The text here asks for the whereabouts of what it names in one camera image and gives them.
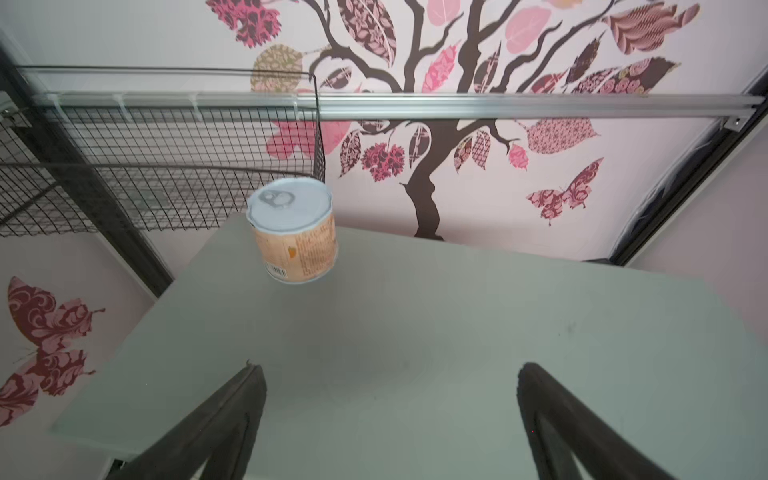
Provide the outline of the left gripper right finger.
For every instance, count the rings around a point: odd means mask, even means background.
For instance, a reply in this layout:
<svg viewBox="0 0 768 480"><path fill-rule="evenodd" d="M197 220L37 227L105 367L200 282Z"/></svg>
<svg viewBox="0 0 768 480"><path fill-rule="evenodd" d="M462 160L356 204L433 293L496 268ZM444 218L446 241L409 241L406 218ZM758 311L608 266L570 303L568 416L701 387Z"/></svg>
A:
<svg viewBox="0 0 768 480"><path fill-rule="evenodd" d="M517 401L541 479L669 479L537 363L518 373Z"/></svg>

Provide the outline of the orange label can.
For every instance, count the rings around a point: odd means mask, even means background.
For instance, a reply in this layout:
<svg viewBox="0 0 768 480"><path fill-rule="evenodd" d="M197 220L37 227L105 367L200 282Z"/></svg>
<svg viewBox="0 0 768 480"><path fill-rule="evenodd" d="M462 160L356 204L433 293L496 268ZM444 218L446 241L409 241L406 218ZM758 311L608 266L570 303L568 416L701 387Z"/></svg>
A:
<svg viewBox="0 0 768 480"><path fill-rule="evenodd" d="M303 284L327 274L338 257L332 194L313 178L282 178L254 191L246 219L268 274Z"/></svg>

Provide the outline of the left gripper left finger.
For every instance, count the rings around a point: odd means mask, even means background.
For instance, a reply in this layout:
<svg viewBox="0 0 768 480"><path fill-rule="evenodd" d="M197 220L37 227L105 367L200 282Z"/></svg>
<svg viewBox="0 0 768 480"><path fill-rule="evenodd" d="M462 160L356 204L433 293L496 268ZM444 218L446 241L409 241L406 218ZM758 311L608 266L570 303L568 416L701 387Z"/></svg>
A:
<svg viewBox="0 0 768 480"><path fill-rule="evenodd" d="M261 366L248 363L160 440L110 479L242 479L267 399Z"/></svg>

